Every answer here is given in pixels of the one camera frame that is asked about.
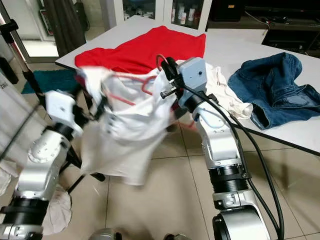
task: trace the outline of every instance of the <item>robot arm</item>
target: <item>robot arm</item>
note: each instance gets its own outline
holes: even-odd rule
[[[270,240],[270,236],[255,194],[248,188],[248,173],[244,172],[237,139],[223,116],[208,102],[184,85],[201,95],[206,92],[205,61],[191,58],[177,65],[172,58],[161,63],[172,90],[162,97],[175,93],[181,108],[187,108],[195,121],[202,138],[202,150],[213,186],[213,202],[220,213],[212,220],[215,239],[219,240]],[[228,116],[229,113],[217,105],[215,96],[211,101]]]
[[[88,122],[74,98],[62,92],[46,94],[46,108],[57,122],[47,127],[28,151],[28,160],[20,174],[9,206],[0,224],[0,240],[40,240],[42,223],[65,162],[70,141],[82,134]]]

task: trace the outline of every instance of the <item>blue jeans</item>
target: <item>blue jeans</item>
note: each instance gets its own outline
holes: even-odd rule
[[[228,81],[243,102],[253,104],[251,120],[262,130],[320,115],[320,94],[309,84],[298,86],[302,71],[289,53],[249,60]]]

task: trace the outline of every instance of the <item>bottle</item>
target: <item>bottle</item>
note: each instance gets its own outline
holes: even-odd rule
[[[128,20],[130,18],[130,15],[126,11],[123,11],[123,17],[124,20]]]
[[[171,22],[173,23],[175,21],[176,17],[176,8],[172,6],[172,13],[171,13]]]
[[[186,18],[187,18],[187,13],[183,12],[181,15],[181,20],[180,20],[180,24],[181,25],[185,25],[186,24]]]
[[[182,14],[185,12],[185,6],[180,3],[179,4],[179,12],[178,12],[178,19],[181,20]]]
[[[196,5],[192,5],[192,8],[189,10],[188,21],[193,22],[196,11]]]

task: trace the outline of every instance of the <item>black cable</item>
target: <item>black cable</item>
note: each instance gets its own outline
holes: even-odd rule
[[[261,23],[261,24],[265,24],[268,26],[268,30],[270,30],[270,24],[264,21],[259,20],[258,18],[256,18],[255,16],[252,16],[250,13],[248,13],[247,11],[244,11],[245,14],[247,14],[249,17],[253,18],[254,20],[256,20],[257,22]]]
[[[254,140],[254,138],[251,136],[251,134],[246,130],[246,128],[238,121],[238,119],[236,117],[234,117],[232,114],[230,114],[230,117],[232,118],[233,121],[235,121],[235,123],[243,130],[243,132],[245,133],[245,135],[250,139],[250,141],[252,142],[258,156],[259,156],[259,159],[260,159],[260,162],[261,162],[261,165],[263,167],[263,170],[265,172],[265,176],[266,176],[266,179],[269,183],[269,187],[270,187],[270,190],[271,190],[271,193],[272,193],[272,197],[274,199],[274,204],[275,204],[275,207],[276,207],[276,211],[277,211],[277,214],[278,214],[278,218],[279,218],[279,235],[278,238],[279,239],[284,239],[285,237],[285,229],[284,229],[284,216],[283,216],[283,213],[281,211],[281,206],[280,206],[280,203],[279,203],[279,199],[278,199],[278,196],[277,196],[277,192],[276,192],[276,189],[275,189],[275,186],[273,185],[272,183],[272,178],[271,178],[271,175],[270,175],[270,171],[268,169],[268,166],[266,164],[266,161],[264,159],[264,156],[260,150],[260,148],[258,147],[256,141]]]
[[[193,93],[194,95],[198,96],[199,98],[203,99],[204,101],[206,101],[208,104],[210,104],[215,110],[217,110],[222,116],[223,118],[226,120],[226,122],[229,124],[235,138],[237,139],[237,144],[238,144],[238,150],[239,150],[239,154],[240,154],[240,158],[241,158],[241,162],[242,162],[242,165],[243,165],[243,168],[244,168],[244,171],[248,173],[248,167],[246,165],[246,162],[245,162],[245,157],[244,157],[244,153],[243,153],[243,148],[242,148],[242,145],[241,145],[241,142],[240,142],[240,139],[239,139],[239,135],[235,129],[235,127],[233,126],[233,123],[229,120],[229,118],[225,115],[225,113],[217,106],[215,105],[208,97],[206,96],[203,96],[202,94],[198,93],[197,91],[193,90],[192,88],[184,85],[183,88],[191,93]],[[248,131],[242,126],[242,124],[237,120],[236,122],[239,127],[246,133],[246,135],[249,137],[249,139],[251,140],[251,142],[253,143],[255,149],[257,150],[257,153],[258,153],[258,156],[259,156],[259,159],[261,161],[262,166],[263,166],[263,170],[265,171],[265,174],[267,176],[267,181],[269,183],[269,186],[270,186],[270,189],[271,189],[271,193],[272,193],[272,196],[273,196],[273,200],[274,200],[274,203],[275,203],[275,206],[276,206],[276,209],[277,209],[277,212],[278,212],[278,218],[279,218],[279,224],[280,224],[280,227],[278,226],[278,223],[276,222],[275,220],[275,217],[273,216],[273,214],[271,213],[268,205],[266,204],[266,202],[263,200],[262,196],[260,195],[259,191],[257,190],[257,188],[255,187],[255,185],[253,184],[252,180],[249,178],[247,179],[248,180],[248,183],[250,185],[250,187],[252,188],[254,194],[257,196],[258,200],[261,202],[263,208],[265,209],[266,213],[268,214],[274,228],[275,228],[275,231],[277,233],[277,236],[278,236],[278,240],[283,240],[284,239],[284,220],[283,220],[283,214],[282,214],[282,210],[281,210],[281,206],[280,206],[280,203],[279,203],[279,199],[278,199],[278,196],[277,196],[277,193],[276,193],[276,190],[275,190],[275,187],[273,185],[273,182],[271,180],[271,176],[269,174],[269,170],[266,166],[266,163],[265,163],[265,160],[262,156],[262,153],[257,145],[257,143],[255,142],[255,140],[252,138],[252,136],[248,133]]]

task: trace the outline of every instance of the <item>shelf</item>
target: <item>shelf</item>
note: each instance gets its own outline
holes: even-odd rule
[[[312,19],[290,19],[289,24],[272,22],[271,30],[285,31],[315,31],[320,32],[320,23]],[[207,22],[208,29],[268,29],[266,24],[260,23],[250,16],[242,16],[240,21],[212,21]]]

